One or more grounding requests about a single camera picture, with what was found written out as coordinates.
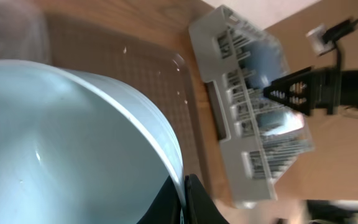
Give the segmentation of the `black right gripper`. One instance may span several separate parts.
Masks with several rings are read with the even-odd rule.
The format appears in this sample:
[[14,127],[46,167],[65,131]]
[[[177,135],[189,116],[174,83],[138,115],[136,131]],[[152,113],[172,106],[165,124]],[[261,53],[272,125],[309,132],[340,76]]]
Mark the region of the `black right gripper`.
[[[306,67],[271,82],[263,96],[304,115],[316,108],[329,108],[332,98],[334,69]],[[340,106],[358,109],[358,70],[341,72]]]

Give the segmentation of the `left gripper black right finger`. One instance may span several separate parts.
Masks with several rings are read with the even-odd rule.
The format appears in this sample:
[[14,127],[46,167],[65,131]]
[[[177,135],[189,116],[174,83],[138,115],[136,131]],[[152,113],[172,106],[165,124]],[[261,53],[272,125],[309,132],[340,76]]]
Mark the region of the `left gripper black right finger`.
[[191,224],[229,224],[195,174],[185,177],[186,217]]

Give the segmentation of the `dark blue plate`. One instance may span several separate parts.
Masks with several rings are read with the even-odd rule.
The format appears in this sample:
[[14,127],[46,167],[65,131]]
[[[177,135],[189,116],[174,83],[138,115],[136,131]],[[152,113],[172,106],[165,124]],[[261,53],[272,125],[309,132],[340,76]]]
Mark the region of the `dark blue plate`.
[[287,73],[287,61],[279,45],[255,41],[245,45],[244,50],[247,56],[238,62],[248,87],[263,89]]

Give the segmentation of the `light blue cup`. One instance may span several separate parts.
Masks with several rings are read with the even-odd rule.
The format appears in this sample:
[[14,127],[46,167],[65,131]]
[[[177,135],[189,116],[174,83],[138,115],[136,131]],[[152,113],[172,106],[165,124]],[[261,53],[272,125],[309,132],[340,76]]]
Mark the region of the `light blue cup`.
[[275,136],[302,129],[304,117],[300,113],[278,110],[257,115],[259,131],[263,136]]

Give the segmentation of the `light blue bowl with rice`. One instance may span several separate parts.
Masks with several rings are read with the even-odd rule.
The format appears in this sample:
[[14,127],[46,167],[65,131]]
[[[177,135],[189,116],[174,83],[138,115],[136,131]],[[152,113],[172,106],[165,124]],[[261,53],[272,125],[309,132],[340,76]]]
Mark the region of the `light blue bowl with rice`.
[[119,80],[0,60],[0,223],[137,223],[168,187],[186,205],[173,128]]

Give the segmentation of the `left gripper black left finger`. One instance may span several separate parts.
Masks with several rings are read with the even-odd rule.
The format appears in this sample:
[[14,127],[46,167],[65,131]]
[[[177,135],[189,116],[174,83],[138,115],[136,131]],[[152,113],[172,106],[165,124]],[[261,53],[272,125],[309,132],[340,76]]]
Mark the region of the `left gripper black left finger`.
[[180,224],[181,209],[173,181],[167,177],[151,206],[137,224]]

